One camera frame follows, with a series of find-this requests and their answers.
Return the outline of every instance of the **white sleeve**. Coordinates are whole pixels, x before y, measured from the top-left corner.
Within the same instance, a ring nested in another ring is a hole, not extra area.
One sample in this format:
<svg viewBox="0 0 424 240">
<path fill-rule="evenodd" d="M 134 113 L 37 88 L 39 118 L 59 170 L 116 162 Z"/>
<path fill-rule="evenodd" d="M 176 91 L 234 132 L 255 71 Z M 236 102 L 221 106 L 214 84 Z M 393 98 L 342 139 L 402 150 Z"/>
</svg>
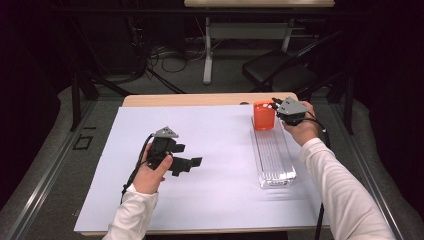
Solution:
<svg viewBox="0 0 424 240">
<path fill-rule="evenodd" d="M 324 204 L 331 232 L 339 239 L 395 239 L 374 199 L 318 138 L 300 151 Z"/>
<path fill-rule="evenodd" d="M 139 193 L 131 184 L 124 194 L 122 204 L 116 210 L 115 218 L 109 225 L 108 233 L 103 240 L 141 240 L 146 234 L 157 200 L 158 193 Z"/>
</svg>

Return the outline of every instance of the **white paper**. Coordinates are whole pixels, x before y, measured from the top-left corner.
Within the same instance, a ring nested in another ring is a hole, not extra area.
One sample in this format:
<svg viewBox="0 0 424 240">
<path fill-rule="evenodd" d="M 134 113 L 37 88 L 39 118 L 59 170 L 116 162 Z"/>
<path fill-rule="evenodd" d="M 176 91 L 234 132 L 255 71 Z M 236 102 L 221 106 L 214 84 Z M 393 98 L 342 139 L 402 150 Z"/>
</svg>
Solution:
<svg viewBox="0 0 424 240">
<path fill-rule="evenodd" d="M 150 232 L 315 226 L 321 200 L 287 132 L 297 178 L 288 189 L 260 188 L 252 114 L 251 105 L 120 108 L 74 230 L 107 231 L 143 143 L 165 126 L 186 145 L 175 156 L 203 160 L 179 177 L 167 172 Z"/>
</svg>

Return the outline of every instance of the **transparent box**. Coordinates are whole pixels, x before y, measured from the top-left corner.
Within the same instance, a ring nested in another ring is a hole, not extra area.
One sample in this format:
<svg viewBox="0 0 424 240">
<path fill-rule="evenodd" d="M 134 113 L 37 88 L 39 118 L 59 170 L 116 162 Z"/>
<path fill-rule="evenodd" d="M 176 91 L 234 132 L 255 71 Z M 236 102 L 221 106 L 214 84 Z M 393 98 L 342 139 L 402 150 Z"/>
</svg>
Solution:
<svg viewBox="0 0 424 240">
<path fill-rule="evenodd" d="M 255 130 L 252 119 L 251 137 L 261 188 L 290 187 L 296 171 L 280 120 L 275 119 L 274 128 L 259 131 Z"/>
</svg>

